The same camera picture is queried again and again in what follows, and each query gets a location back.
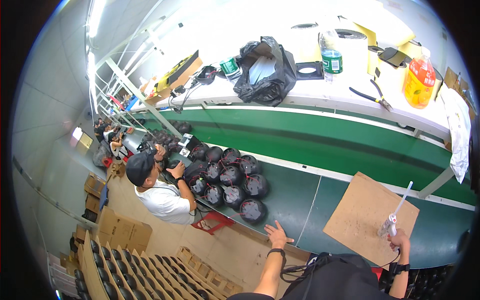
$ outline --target cardboard sheet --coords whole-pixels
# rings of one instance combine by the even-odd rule
[[[357,172],[340,200],[323,232],[369,261],[384,265],[397,253],[390,242],[381,239],[378,229],[393,213],[402,198],[370,177]],[[406,201],[397,213],[396,228],[410,237],[419,209]]]

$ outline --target woman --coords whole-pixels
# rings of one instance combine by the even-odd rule
[[[124,157],[130,157],[132,152],[128,151],[124,145],[122,145],[123,132],[120,132],[120,137],[117,137],[114,132],[108,134],[108,144],[110,150],[117,159],[123,159]]]

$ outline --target black plastic bag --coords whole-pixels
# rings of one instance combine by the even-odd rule
[[[262,36],[261,42],[248,42],[235,57],[242,69],[242,75],[235,83],[233,90],[245,103],[256,102],[265,106],[276,107],[282,103],[288,92],[297,82],[297,74],[293,55],[285,51],[271,36]],[[249,69],[261,56],[275,58],[275,72],[251,85]]]

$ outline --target concrete floor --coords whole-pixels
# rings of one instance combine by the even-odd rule
[[[271,249],[266,236],[252,233],[241,224],[222,227],[210,235],[190,225],[164,222],[146,209],[126,176],[111,178],[108,188],[110,208],[152,227],[147,255],[175,255],[179,246],[185,246],[221,275],[241,285],[243,291],[249,292],[256,288],[266,255]],[[303,251],[287,251],[286,264],[303,265],[308,256],[309,253]],[[288,285],[280,280],[277,299],[282,297]]]

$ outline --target white workbench surface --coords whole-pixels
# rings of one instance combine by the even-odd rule
[[[385,100],[393,108],[393,111],[389,112],[380,104],[360,97],[348,89],[348,87],[351,86],[364,94],[379,97],[370,79],[373,79],[373,76],[365,74],[362,78],[342,80],[333,84],[326,83],[324,80],[297,81],[295,87],[283,100],[283,103],[333,108],[374,116],[399,122],[430,133],[443,140],[450,141],[450,130],[442,102],[430,101],[426,108],[417,109],[408,104],[402,93],[392,93],[388,90],[382,90]],[[184,97],[185,93],[174,98],[171,103],[179,105],[183,102]],[[200,86],[192,91],[185,104],[191,105],[203,102],[207,104],[227,102],[241,103],[242,100],[239,99],[233,91],[233,84],[217,77],[212,84]],[[167,107],[168,100],[165,99],[157,102],[154,106],[156,108]],[[145,106],[139,102],[133,106],[131,112],[141,110],[145,110]]]

